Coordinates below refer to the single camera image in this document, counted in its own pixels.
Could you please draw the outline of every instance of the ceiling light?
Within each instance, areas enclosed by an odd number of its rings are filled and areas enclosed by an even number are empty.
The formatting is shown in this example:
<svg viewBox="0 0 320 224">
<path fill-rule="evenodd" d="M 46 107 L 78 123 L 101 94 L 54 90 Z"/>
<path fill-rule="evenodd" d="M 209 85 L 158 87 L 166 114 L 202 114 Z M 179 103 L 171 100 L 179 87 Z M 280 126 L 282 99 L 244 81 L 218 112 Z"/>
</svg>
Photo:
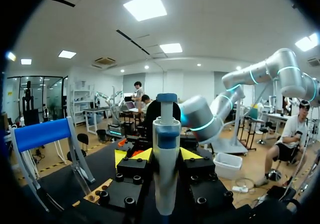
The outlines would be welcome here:
<svg viewBox="0 0 320 224">
<path fill-rule="evenodd" d="M 21 59 L 21 65 L 31 65 L 32 59 Z"/>
<path fill-rule="evenodd" d="M 161 0 L 132 0 L 123 6 L 138 22 L 167 15 Z"/>
<path fill-rule="evenodd" d="M 7 53 L 6 53 L 6 58 L 7 59 L 10 59 L 11 61 L 16 61 L 16 55 L 15 54 L 13 54 L 11 51 L 8 51 Z"/>
<path fill-rule="evenodd" d="M 164 53 L 182 53 L 180 43 L 160 45 L 160 48 Z"/>
<path fill-rule="evenodd" d="M 303 52 L 306 52 L 317 45 L 319 45 L 319 38 L 316 33 L 313 33 L 309 37 L 304 37 L 298 40 L 295 45 L 300 48 Z"/>
<path fill-rule="evenodd" d="M 71 59 L 75 56 L 75 54 L 77 54 L 76 52 L 72 52 L 72 51 L 67 51 L 67 50 L 63 50 L 60 52 L 59 54 L 59 58 L 68 58 Z"/>
</svg>

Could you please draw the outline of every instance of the glass partition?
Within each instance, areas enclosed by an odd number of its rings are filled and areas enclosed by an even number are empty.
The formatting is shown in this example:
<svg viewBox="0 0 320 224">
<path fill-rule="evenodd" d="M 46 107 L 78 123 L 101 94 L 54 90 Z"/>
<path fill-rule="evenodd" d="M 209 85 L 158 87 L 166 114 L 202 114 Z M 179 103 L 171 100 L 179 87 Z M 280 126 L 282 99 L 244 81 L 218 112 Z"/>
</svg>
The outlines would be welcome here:
<svg viewBox="0 0 320 224">
<path fill-rule="evenodd" d="M 62 77 L 59 76 L 17 76 L 5 80 L 3 89 L 2 112 L 7 113 L 12 122 L 18 122 L 23 116 L 23 97 L 30 81 L 30 94 L 33 96 L 33 108 L 38 109 L 39 121 L 44 121 L 43 106 L 48 108 L 48 119 L 64 118 L 62 108 Z"/>
<path fill-rule="evenodd" d="M 3 85 L 2 112 L 7 114 L 12 123 L 20 119 L 19 86 L 20 77 L 8 78 Z"/>
</svg>

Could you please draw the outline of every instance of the laptop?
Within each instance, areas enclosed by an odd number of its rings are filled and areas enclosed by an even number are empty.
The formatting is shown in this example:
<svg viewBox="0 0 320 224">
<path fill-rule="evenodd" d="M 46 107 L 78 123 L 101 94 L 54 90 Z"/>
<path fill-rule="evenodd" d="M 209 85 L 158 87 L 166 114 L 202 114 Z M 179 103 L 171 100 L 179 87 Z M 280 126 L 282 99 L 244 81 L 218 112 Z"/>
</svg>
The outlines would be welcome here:
<svg viewBox="0 0 320 224">
<path fill-rule="evenodd" d="M 128 108 L 128 110 L 129 110 L 130 112 L 135 112 L 135 113 L 137 113 L 137 112 L 139 111 L 138 108 L 135 107 L 135 104 L 134 104 L 133 101 L 126 101 L 126 102 L 125 102 L 125 105 L 126 105 L 126 107 Z"/>
</svg>

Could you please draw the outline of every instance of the person standing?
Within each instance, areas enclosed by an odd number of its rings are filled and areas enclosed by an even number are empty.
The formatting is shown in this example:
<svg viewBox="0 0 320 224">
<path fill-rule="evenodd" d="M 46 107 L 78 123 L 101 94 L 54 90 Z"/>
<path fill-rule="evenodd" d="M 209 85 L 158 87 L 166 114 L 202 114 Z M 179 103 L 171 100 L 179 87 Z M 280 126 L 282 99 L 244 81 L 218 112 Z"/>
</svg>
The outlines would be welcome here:
<svg viewBox="0 0 320 224">
<path fill-rule="evenodd" d="M 134 87 L 136 91 L 134 92 L 135 95 L 133 95 L 131 99 L 134 101 L 135 107 L 138 108 L 139 101 L 141 101 L 141 97 L 145 94 L 145 91 L 140 81 L 136 81 L 134 83 Z"/>
</svg>

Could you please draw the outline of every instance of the yellow tab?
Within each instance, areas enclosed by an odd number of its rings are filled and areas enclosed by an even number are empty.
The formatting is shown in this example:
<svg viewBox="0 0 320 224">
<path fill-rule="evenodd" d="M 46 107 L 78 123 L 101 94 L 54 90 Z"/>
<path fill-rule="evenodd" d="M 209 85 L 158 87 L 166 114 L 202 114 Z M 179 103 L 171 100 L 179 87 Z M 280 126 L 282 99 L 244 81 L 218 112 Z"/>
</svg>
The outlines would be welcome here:
<svg viewBox="0 0 320 224">
<path fill-rule="evenodd" d="M 122 158 L 127 155 L 126 151 L 123 150 L 114 150 L 114 162 L 115 162 L 115 169 L 117 169 L 117 165 L 121 162 Z"/>
<path fill-rule="evenodd" d="M 139 153 L 138 155 L 130 157 L 130 159 L 141 158 L 142 160 L 147 160 L 149 162 L 151 159 L 151 152 L 152 152 L 152 148 L 149 148 L 149 149 L 145 150 L 144 152 Z"/>
<path fill-rule="evenodd" d="M 181 154 L 182 154 L 182 158 L 183 160 L 188 160 L 190 158 L 194 158 L 194 159 L 201 159 L 203 158 L 202 156 L 199 156 L 197 154 L 194 154 L 193 152 L 187 150 L 187 149 L 184 149 L 183 147 L 180 147 L 180 150 L 181 150 Z"/>
</svg>

